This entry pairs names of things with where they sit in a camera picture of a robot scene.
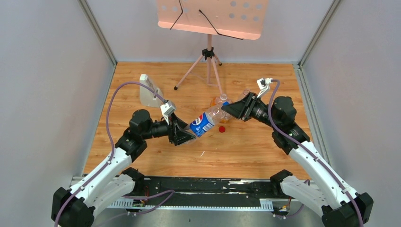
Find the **blue label pepsi bottle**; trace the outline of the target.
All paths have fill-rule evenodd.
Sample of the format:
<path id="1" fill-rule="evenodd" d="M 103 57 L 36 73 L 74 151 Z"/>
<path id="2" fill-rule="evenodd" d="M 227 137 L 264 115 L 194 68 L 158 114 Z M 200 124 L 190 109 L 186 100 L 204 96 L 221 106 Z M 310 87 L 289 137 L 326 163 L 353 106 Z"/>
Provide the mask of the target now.
<path id="1" fill-rule="evenodd" d="M 220 123 L 219 120 L 217 120 L 217 123 L 214 123 L 214 120 L 209 113 L 210 108 L 190 123 L 190 129 L 194 132 L 197 138 L 200 138 L 216 124 Z"/>

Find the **orange label tea bottle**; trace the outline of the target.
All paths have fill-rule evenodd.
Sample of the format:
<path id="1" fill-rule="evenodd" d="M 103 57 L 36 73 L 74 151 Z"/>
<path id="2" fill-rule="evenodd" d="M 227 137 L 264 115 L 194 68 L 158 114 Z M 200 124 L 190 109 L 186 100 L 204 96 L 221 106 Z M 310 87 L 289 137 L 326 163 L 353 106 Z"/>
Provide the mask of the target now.
<path id="1" fill-rule="evenodd" d="M 222 106 L 224 103 L 232 103 L 232 101 L 228 98 L 227 94 L 223 93 L 220 96 L 216 96 L 212 98 L 210 102 L 210 116 L 213 118 L 214 123 L 217 123 L 219 120 L 220 123 L 227 123 L 232 116 L 225 111 L 222 110 Z"/>

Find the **red bottle cap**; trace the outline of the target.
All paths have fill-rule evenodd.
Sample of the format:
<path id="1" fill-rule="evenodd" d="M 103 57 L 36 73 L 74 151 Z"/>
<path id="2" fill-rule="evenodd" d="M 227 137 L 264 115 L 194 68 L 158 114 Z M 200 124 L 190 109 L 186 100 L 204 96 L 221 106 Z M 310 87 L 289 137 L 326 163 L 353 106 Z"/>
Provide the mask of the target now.
<path id="1" fill-rule="evenodd" d="M 226 128 L 224 126 L 219 127 L 219 132 L 224 133 L 226 131 Z"/>

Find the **red cap water bottle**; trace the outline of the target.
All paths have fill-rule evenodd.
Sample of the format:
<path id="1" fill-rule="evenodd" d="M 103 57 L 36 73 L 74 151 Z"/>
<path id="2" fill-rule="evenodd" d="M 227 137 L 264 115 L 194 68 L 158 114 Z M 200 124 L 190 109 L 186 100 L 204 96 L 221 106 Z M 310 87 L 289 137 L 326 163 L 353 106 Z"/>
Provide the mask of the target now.
<path id="1" fill-rule="evenodd" d="M 250 93 L 250 90 L 245 89 L 239 96 L 238 100 L 242 100 L 244 97 L 246 97 Z"/>

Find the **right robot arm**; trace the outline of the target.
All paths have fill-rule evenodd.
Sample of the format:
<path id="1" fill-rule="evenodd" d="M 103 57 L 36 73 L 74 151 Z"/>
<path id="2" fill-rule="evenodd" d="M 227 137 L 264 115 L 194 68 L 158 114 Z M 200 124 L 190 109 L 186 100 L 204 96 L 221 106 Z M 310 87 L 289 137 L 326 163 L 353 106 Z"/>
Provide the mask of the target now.
<path id="1" fill-rule="evenodd" d="M 296 109 L 292 99 L 279 96 L 265 104 L 255 93 L 242 100 L 223 104 L 231 116 L 247 121 L 258 120 L 273 129 L 275 144 L 309 174 L 312 187 L 282 170 L 270 177 L 270 191 L 275 197 L 288 195 L 313 210 L 326 227 L 360 227 L 369 221 L 373 199 L 368 193 L 358 193 L 323 159 L 308 135 L 295 122 Z"/>

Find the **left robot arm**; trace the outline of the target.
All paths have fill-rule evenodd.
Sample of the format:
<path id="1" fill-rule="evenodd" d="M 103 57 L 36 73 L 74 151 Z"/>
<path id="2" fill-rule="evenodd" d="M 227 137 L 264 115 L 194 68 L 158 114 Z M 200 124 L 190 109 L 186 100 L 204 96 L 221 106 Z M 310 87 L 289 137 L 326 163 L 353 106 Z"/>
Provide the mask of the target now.
<path id="1" fill-rule="evenodd" d="M 175 146 L 195 140 L 187 124 L 174 113 L 153 121 L 149 111 L 132 114 L 129 127 L 107 157 L 88 175 L 69 189 L 59 188 L 53 195 L 51 219 L 56 227 L 90 227 L 96 217 L 126 194 L 144 192 L 144 175 L 130 165 L 147 148 L 147 140 L 167 136 Z"/>

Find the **white wedge stand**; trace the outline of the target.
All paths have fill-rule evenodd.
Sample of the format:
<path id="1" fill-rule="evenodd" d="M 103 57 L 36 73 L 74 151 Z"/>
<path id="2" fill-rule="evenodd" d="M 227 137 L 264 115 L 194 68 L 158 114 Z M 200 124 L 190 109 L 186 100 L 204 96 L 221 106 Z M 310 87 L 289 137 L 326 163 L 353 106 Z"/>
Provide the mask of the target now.
<path id="1" fill-rule="evenodd" d="M 156 96 L 156 94 L 158 94 L 163 97 L 160 87 L 147 74 L 141 74 L 139 82 L 151 89 L 150 91 L 147 88 L 140 86 L 139 99 L 141 104 L 146 107 L 159 108 L 163 104 L 163 102 Z"/>

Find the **pink music stand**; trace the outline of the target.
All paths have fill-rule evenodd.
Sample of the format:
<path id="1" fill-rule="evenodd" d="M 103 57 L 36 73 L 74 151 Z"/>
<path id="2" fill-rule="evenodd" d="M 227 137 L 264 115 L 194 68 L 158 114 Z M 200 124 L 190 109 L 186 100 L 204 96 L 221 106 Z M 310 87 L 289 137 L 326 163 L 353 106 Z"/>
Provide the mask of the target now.
<path id="1" fill-rule="evenodd" d="M 261 37 L 267 0 L 158 0 L 158 26 L 207 35 L 207 48 L 175 85 L 177 90 L 202 58 L 207 62 L 206 83 L 211 85 L 210 71 L 214 70 L 223 94 L 217 66 L 221 61 L 214 54 L 212 37 L 222 36 L 238 40 L 257 40 Z"/>

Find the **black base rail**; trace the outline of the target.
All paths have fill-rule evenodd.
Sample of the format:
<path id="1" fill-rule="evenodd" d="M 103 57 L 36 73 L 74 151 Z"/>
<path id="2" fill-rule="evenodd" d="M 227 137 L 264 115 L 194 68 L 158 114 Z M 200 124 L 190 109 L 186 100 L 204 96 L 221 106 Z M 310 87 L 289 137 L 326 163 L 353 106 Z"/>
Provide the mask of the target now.
<path id="1" fill-rule="evenodd" d="M 222 179 L 196 177 L 148 176 L 129 193 L 132 197 L 147 197 L 145 204 L 158 205 L 170 195 L 164 205 L 177 207 L 260 207 L 260 201 L 288 203 L 289 196 L 265 179 Z"/>

